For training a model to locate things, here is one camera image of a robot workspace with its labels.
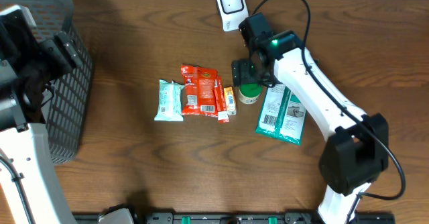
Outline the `green lid seasoning jar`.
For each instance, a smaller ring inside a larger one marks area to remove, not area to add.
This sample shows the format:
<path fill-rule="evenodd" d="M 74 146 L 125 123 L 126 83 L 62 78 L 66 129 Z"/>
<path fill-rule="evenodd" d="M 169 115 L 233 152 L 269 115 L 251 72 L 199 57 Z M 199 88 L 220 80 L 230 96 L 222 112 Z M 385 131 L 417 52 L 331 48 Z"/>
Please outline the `green lid seasoning jar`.
<path fill-rule="evenodd" d="M 246 105 L 254 104 L 258 100 L 262 89 L 263 87 L 259 84 L 241 85 L 239 87 L 240 102 Z"/>

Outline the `orange snack packet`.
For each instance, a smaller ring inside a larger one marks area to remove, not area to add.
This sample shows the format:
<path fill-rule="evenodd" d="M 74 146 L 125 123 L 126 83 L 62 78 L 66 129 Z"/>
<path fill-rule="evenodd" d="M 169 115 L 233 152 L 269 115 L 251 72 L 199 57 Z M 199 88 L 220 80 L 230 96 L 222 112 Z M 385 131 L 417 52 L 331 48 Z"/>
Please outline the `orange snack packet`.
<path fill-rule="evenodd" d="M 237 104 L 236 104 L 236 100 L 235 100 L 233 87 L 225 87 L 224 88 L 224 94 L 225 94 L 225 101 L 226 101 L 228 115 L 236 115 L 237 114 Z"/>

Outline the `green white packet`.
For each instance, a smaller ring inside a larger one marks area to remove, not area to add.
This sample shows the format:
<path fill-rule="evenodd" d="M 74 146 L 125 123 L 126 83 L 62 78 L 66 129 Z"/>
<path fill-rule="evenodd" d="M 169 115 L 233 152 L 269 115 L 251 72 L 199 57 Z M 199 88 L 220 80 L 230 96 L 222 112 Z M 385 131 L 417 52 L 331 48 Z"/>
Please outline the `green white packet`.
<path fill-rule="evenodd" d="M 298 146 L 306 120 L 306 109 L 285 85 L 268 88 L 255 132 Z"/>

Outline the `red stick sachet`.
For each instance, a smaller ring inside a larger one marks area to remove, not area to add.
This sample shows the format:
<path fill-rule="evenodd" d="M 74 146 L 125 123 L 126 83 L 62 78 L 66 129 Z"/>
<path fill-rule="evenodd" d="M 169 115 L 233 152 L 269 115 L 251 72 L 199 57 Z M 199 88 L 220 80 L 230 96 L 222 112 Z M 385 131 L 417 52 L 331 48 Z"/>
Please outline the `red stick sachet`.
<path fill-rule="evenodd" d="M 218 122 L 219 123 L 228 123 L 229 116 L 227 112 L 227 106 L 225 103 L 225 96 L 223 92 L 222 79 L 220 76 L 217 76 L 214 85 L 214 95 L 217 103 L 217 112 L 218 112 Z"/>

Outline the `red snack packet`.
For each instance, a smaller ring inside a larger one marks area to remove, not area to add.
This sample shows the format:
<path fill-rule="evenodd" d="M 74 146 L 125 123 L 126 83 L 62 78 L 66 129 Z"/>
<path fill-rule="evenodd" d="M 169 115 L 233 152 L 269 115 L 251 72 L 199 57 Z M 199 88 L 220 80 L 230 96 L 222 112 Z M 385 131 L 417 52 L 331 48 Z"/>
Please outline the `red snack packet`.
<path fill-rule="evenodd" d="M 184 77 L 187 100 L 182 114 L 217 117 L 214 92 L 217 71 L 212 68 L 182 65 L 181 73 Z"/>

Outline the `teal white snack packet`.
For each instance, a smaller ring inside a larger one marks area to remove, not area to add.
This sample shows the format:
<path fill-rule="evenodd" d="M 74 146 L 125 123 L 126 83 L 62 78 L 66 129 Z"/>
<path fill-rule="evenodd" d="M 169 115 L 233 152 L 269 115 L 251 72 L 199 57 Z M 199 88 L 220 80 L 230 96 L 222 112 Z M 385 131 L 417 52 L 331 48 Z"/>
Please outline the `teal white snack packet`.
<path fill-rule="evenodd" d="M 155 121 L 183 121 L 182 116 L 182 89 L 174 81 L 168 82 L 160 79 L 158 112 L 154 117 Z"/>

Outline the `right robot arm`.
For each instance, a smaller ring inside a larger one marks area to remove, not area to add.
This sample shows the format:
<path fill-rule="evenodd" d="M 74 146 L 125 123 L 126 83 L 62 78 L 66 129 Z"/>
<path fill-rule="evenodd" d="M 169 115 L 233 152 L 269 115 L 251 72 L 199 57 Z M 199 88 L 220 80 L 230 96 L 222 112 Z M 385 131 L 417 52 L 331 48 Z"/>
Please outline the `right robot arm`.
<path fill-rule="evenodd" d="M 319 69 L 292 31 L 242 27 L 249 58 L 233 62 L 236 86 L 252 82 L 270 88 L 284 84 L 319 127 L 326 145 L 319 170 L 327 183 L 317 215 L 321 223 L 350 223 L 370 185 L 388 167 L 388 124 L 369 116 L 348 99 Z"/>

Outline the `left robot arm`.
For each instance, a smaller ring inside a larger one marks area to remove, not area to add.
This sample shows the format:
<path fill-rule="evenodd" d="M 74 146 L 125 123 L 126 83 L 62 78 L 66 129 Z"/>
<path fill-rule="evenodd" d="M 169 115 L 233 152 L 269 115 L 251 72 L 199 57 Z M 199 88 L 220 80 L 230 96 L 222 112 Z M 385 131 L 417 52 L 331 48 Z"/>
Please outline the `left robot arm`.
<path fill-rule="evenodd" d="M 66 32 L 38 42 L 27 7 L 1 11 L 1 188 L 16 223 L 75 223 L 48 143 L 44 91 L 83 64 Z"/>

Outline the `white barcode scanner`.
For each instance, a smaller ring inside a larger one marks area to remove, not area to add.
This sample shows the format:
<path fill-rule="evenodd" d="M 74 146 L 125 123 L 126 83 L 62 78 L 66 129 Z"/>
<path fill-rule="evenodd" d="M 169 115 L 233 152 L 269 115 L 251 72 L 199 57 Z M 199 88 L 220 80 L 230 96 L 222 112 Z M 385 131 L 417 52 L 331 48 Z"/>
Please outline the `white barcode scanner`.
<path fill-rule="evenodd" d="M 217 7 L 224 32 L 239 29 L 239 24 L 249 16 L 245 0 L 217 0 Z"/>

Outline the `grey plastic mesh basket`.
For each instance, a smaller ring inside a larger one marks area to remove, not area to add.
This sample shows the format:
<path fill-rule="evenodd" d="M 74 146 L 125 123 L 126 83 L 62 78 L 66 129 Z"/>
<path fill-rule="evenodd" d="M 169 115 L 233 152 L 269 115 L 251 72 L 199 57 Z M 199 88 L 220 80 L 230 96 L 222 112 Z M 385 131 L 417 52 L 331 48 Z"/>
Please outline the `grey plastic mesh basket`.
<path fill-rule="evenodd" d="M 52 162 L 63 164 L 72 161 L 80 146 L 94 73 L 90 54 L 73 23 L 73 2 L 72 0 L 1 0 L 1 9 L 12 5 L 22 5 L 31 11 L 37 25 L 33 35 L 38 42 L 62 30 L 68 33 L 76 52 L 82 58 L 82 66 L 51 82 L 54 94 L 49 91 L 44 92 L 48 103 L 42 108 L 47 122 Z"/>

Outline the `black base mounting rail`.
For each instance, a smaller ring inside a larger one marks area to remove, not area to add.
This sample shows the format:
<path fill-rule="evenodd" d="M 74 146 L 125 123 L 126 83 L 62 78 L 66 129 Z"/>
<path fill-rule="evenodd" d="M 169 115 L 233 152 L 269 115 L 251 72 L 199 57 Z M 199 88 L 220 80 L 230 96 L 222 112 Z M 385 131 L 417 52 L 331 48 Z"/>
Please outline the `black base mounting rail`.
<path fill-rule="evenodd" d="M 74 213 L 78 223 L 145 223 L 145 224 L 312 224 L 323 223 L 314 211 L 284 213 L 176 213 L 167 209 L 143 212 L 121 204 L 102 213 Z"/>

